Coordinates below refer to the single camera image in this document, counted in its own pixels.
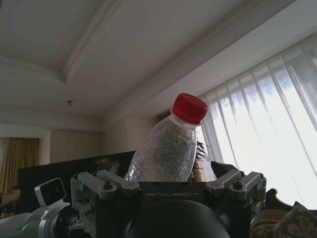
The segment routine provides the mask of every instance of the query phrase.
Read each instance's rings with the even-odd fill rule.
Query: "black cylinder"
[[[146,207],[126,238],[229,238],[209,207],[189,200],[170,200]]]

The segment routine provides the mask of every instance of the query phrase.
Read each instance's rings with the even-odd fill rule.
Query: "camera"
[[[40,206],[50,206],[65,198],[66,192],[60,178],[54,178],[35,187]]]

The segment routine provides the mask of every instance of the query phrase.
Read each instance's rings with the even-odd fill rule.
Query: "person's arm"
[[[3,195],[0,199],[2,201],[0,201],[0,208],[4,207],[12,202],[15,202],[19,199],[21,195],[21,190],[19,189],[12,189],[10,193]]]

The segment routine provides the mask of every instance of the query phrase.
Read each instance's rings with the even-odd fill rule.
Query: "screw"
[[[234,189],[242,189],[243,185],[240,181],[236,181],[233,183],[233,188]]]
[[[113,186],[112,182],[104,182],[104,189],[111,189]]]
[[[204,195],[205,196],[211,196],[213,194],[213,191],[209,188],[205,189],[204,190]]]
[[[136,193],[136,197],[141,197],[143,191],[142,191],[142,189],[138,189],[138,190],[136,190],[135,193]]]

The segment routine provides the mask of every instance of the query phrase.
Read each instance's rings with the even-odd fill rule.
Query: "red bottle cap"
[[[199,125],[207,113],[207,104],[187,93],[177,96],[172,112],[179,119],[193,125]]]

